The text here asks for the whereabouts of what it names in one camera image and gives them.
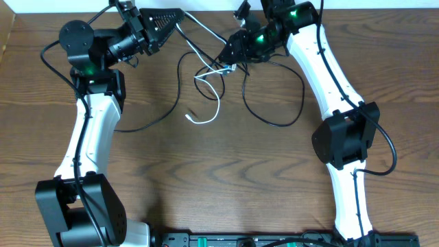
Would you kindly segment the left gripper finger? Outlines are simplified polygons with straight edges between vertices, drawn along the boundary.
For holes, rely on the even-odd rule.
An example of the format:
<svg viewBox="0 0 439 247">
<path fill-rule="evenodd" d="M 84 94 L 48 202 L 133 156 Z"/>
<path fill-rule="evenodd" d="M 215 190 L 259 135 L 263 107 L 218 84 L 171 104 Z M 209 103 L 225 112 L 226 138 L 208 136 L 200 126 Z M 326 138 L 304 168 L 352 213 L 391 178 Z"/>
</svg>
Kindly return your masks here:
<svg viewBox="0 0 439 247">
<path fill-rule="evenodd" d="M 174 27 L 184 19 L 184 12 L 180 8 L 140 8 L 143 23 L 147 30 L 163 30 Z"/>
<path fill-rule="evenodd" d="M 164 28 L 159 29 L 156 26 L 147 28 L 147 37 L 149 40 L 149 50 L 159 50 L 172 35 L 175 30 L 174 25 L 166 25 Z"/>
</svg>

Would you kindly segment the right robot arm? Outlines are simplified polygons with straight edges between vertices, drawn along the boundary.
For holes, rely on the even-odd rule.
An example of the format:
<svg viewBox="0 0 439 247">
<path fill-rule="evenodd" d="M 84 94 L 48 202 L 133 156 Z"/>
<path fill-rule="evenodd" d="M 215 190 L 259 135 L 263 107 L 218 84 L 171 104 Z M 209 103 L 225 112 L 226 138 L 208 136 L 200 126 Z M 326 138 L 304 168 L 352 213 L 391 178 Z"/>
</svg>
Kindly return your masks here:
<svg viewBox="0 0 439 247">
<path fill-rule="evenodd" d="M 335 231 L 346 244 L 372 231 L 364 189 L 368 149 L 380 117 L 348 82 L 322 25 L 322 11 L 309 2 L 262 1 L 268 21 L 262 26 L 243 1 L 234 17 L 241 28 L 219 54 L 227 65 L 268 62 L 283 47 L 296 60 L 317 100 L 322 123 L 311 137 L 318 159 L 331 177 L 335 196 Z"/>
</svg>

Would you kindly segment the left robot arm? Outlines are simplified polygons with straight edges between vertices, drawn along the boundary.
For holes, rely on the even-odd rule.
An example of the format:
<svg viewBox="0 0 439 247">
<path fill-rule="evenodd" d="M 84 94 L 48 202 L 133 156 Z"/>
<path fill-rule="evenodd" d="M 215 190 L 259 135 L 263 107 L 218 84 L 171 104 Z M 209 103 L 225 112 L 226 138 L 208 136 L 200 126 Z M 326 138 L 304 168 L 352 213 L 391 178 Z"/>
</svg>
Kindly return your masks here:
<svg viewBox="0 0 439 247">
<path fill-rule="evenodd" d="M 73 20 L 57 43 L 71 64 L 66 83 L 77 100 L 77 116 L 67 152 L 49 180 L 38 182 L 35 197 L 54 246 L 157 246 L 143 222 L 129 220 L 108 182 L 112 137 L 121 119 L 126 88 L 116 64 L 137 65 L 137 55 L 159 51 L 184 19 L 179 8 L 136 8 L 110 1 L 123 21 L 115 29 L 94 29 Z"/>
</svg>

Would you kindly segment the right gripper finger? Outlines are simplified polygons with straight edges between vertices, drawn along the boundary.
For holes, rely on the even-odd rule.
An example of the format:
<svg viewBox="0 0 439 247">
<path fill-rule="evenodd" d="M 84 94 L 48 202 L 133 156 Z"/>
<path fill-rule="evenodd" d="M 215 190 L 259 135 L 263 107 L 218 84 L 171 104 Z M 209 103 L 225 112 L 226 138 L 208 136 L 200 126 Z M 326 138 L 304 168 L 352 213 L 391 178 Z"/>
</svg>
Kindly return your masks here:
<svg viewBox="0 0 439 247">
<path fill-rule="evenodd" d="M 240 48 L 227 46 L 219 54 L 219 61 L 226 64 L 235 64 L 239 62 Z"/>
<path fill-rule="evenodd" d="M 223 48 L 223 51 L 241 51 L 242 41 L 241 41 L 241 32 L 236 32 L 231 35 Z"/>
</svg>

